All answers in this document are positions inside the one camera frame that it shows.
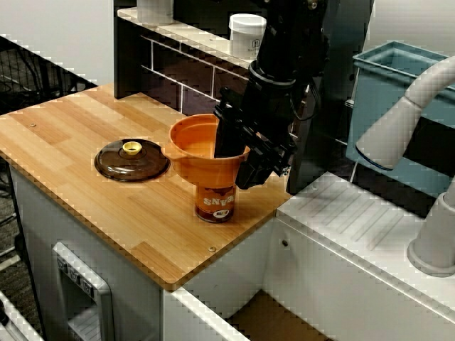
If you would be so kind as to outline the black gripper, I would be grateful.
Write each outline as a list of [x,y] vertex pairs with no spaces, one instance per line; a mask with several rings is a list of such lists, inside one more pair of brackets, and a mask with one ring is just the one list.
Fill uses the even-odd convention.
[[220,89],[221,100],[214,109],[219,119],[214,157],[235,157],[250,150],[237,172],[239,189],[263,185],[271,173],[284,175],[290,169],[297,150],[289,134],[296,113],[291,94],[290,87],[257,82],[248,82],[242,94]]

